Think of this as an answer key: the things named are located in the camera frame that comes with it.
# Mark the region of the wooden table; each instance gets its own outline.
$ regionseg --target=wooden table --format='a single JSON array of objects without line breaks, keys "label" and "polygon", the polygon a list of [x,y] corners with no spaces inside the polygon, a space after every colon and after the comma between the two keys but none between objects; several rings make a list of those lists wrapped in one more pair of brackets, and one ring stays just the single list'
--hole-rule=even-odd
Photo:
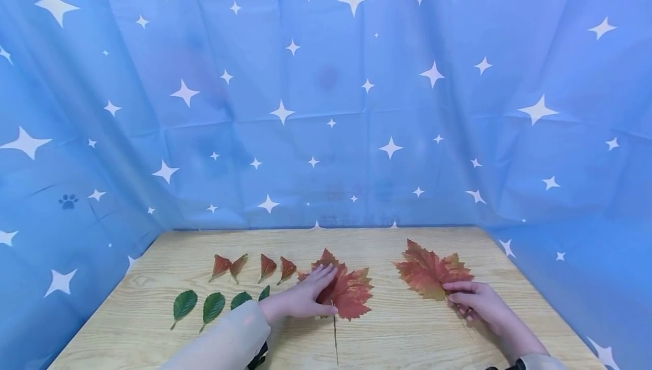
[{"label": "wooden table", "polygon": [[[477,280],[493,285],[550,353],[562,358],[569,368],[604,369],[501,249],[480,229],[467,227],[163,234],[50,369],[156,369],[197,336],[201,305],[210,293],[222,292],[228,306],[243,290],[257,296],[266,284],[272,284],[275,293],[295,283],[292,279],[276,287],[279,264],[274,276],[258,285],[259,254],[276,262],[283,255],[300,270],[307,270],[324,247],[351,270],[370,267],[375,287],[368,303],[371,312],[352,322],[338,319],[339,368],[506,368],[505,358],[484,332],[468,328],[446,302],[423,300],[399,279],[391,261],[402,260],[406,238],[440,255],[459,253]],[[215,253],[231,260],[249,253],[240,285],[229,275],[208,282]],[[197,292],[197,307],[170,331],[173,301],[186,289]],[[334,342],[332,320],[287,320],[271,336],[263,369],[335,369]]]}]

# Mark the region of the left hand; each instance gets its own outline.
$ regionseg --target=left hand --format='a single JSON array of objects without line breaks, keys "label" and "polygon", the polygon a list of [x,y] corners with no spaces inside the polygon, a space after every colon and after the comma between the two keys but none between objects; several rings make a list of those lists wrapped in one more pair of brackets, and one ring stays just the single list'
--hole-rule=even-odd
[{"label": "left hand", "polygon": [[282,317],[309,318],[330,316],[337,313],[332,305],[315,302],[322,292],[337,276],[337,267],[318,266],[310,275],[294,287],[272,295],[258,303],[267,318],[267,323]]}]

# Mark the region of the blue curtain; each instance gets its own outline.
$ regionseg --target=blue curtain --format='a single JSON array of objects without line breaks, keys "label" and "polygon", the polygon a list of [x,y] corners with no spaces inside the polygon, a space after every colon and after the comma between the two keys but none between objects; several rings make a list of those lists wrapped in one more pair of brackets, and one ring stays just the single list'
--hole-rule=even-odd
[{"label": "blue curtain", "polygon": [[652,362],[652,0],[0,0],[0,363],[169,229],[479,225]]}]

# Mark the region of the paw print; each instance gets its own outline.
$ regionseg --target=paw print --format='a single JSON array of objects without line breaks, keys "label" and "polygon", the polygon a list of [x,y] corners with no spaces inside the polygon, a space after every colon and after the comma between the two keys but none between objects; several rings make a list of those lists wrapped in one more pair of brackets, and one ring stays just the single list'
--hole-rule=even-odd
[{"label": "paw print", "polygon": [[79,199],[77,199],[75,195],[63,195],[63,197],[59,199],[59,203],[61,204],[61,208],[63,210],[74,209],[75,203],[78,201]]}]

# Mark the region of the maple leaf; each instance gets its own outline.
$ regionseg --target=maple leaf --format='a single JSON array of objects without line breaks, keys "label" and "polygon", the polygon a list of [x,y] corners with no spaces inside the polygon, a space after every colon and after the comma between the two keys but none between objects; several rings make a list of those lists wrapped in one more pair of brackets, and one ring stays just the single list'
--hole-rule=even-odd
[{"label": "maple leaf", "polygon": [[394,265],[410,288],[424,298],[443,301],[446,299],[446,291],[442,284],[473,279],[471,270],[464,267],[457,253],[442,259],[408,238],[407,250],[403,256],[407,261]]},{"label": "maple leaf", "polygon": [[[334,305],[337,307],[338,314],[342,319],[360,318],[370,311],[365,303],[372,297],[370,290],[374,288],[370,284],[369,268],[348,272],[346,264],[340,263],[335,259],[330,251],[324,249],[321,259],[313,263],[312,270],[319,264],[328,266],[333,264],[337,267],[337,276],[317,297],[318,303],[325,305]],[[299,280],[303,281],[308,274],[299,273]]]},{"label": "maple leaf", "polygon": [[231,271],[231,275],[233,276],[233,279],[235,280],[236,284],[240,284],[238,282],[237,275],[240,273],[240,270],[242,269],[242,267],[246,263],[247,256],[248,256],[248,254],[243,254],[242,257],[240,257],[239,259],[236,259],[235,261],[233,261],[231,263],[231,267],[229,267],[229,270]]},{"label": "maple leaf", "polygon": [[260,284],[262,280],[274,274],[274,271],[276,271],[276,263],[274,262],[274,260],[267,257],[267,255],[265,254],[261,254],[260,255],[260,279],[258,280],[258,284]]},{"label": "maple leaf", "polygon": [[222,275],[229,268],[231,268],[231,261],[229,259],[225,259],[224,257],[218,254],[215,254],[215,262],[213,263],[213,274],[211,274],[211,278],[208,281],[209,282],[213,281],[215,277]]},{"label": "maple leaf", "polygon": [[297,266],[288,259],[281,257],[281,280],[277,285],[281,285],[284,280],[289,279],[297,271]]}]

